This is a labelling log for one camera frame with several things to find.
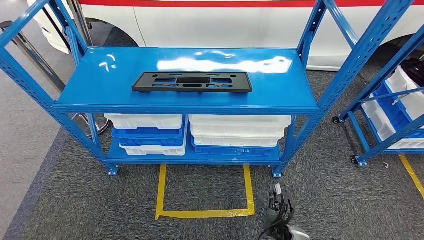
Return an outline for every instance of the shelf top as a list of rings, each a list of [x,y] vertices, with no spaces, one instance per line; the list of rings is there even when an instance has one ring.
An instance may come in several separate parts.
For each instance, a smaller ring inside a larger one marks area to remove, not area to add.
[[[250,93],[138,92],[144,72],[247,72]],[[90,47],[53,105],[67,113],[313,115],[295,49]]]

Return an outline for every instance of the white plastic bin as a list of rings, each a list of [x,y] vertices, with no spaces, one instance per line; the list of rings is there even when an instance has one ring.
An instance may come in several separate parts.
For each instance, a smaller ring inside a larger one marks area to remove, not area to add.
[[[396,133],[395,128],[377,101],[364,102],[362,108],[382,141]]]
[[[364,102],[362,104],[362,108],[366,116],[371,120],[372,124],[377,130],[378,136],[382,141],[396,133],[395,128],[377,101]],[[422,148],[424,148],[424,138],[404,138],[389,147],[389,149]]]
[[[389,149],[424,149],[424,138],[404,138]]]
[[[232,146],[232,147],[275,147],[279,137],[258,138],[258,137],[214,137],[214,136],[194,136],[194,144],[198,146]]]
[[[105,113],[116,129],[158,128],[180,129],[183,115]]]
[[[398,66],[394,74],[385,82],[393,93],[417,89],[419,87],[401,66]],[[400,101],[405,106],[406,112],[412,120],[424,114],[424,93],[422,91],[410,93],[404,97],[401,96]]]
[[[119,147],[125,149],[128,155],[142,155],[147,154],[163,154],[165,156],[184,156],[186,154],[187,144],[187,131],[189,126],[189,120],[185,120],[184,125],[184,142],[182,146],[161,146],[161,145],[142,145],[142,146],[122,146]]]
[[[190,115],[188,119],[191,134],[195,138],[249,137],[278,140],[284,137],[284,129],[292,124],[291,116],[281,115]]]

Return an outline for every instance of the caster wheel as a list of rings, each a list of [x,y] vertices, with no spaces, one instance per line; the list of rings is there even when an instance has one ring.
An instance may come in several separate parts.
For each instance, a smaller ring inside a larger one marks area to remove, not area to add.
[[[339,117],[338,117],[338,116],[333,116],[333,117],[332,117],[332,122],[333,122],[334,124],[339,124],[339,123],[340,123],[340,119],[339,119]]]
[[[358,160],[357,160],[357,158],[356,158],[355,155],[350,156],[350,162],[353,163],[353,164],[355,164],[355,165],[358,164]]]

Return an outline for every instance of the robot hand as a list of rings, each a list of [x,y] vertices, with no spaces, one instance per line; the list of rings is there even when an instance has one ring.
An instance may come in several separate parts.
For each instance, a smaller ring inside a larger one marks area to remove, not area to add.
[[[275,190],[269,192],[268,201],[260,208],[259,214],[264,230],[258,240],[264,234],[276,240],[310,240],[303,229],[289,225],[295,208],[288,197],[287,189],[281,188],[280,183],[275,185]]]

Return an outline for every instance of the yellow floor tape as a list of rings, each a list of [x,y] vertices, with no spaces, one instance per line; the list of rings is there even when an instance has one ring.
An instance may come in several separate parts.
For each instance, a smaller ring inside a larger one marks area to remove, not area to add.
[[[415,174],[414,170],[412,169],[410,162],[404,155],[399,155],[400,161],[405,166],[406,171],[409,173],[410,177],[412,178],[413,183],[415,184],[416,188],[418,189],[419,193],[422,196],[422,199],[424,199],[424,188],[421,184],[420,180],[418,179],[417,175]]]
[[[230,209],[230,210],[206,210],[206,211],[164,211],[165,184],[167,178],[167,165],[160,165],[159,184],[157,187],[156,216],[179,218],[179,219],[199,219],[199,218],[231,218],[245,217],[255,214],[255,203],[253,199],[252,179],[249,165],[243,166],[244,183],[246,187],[246,209]]]

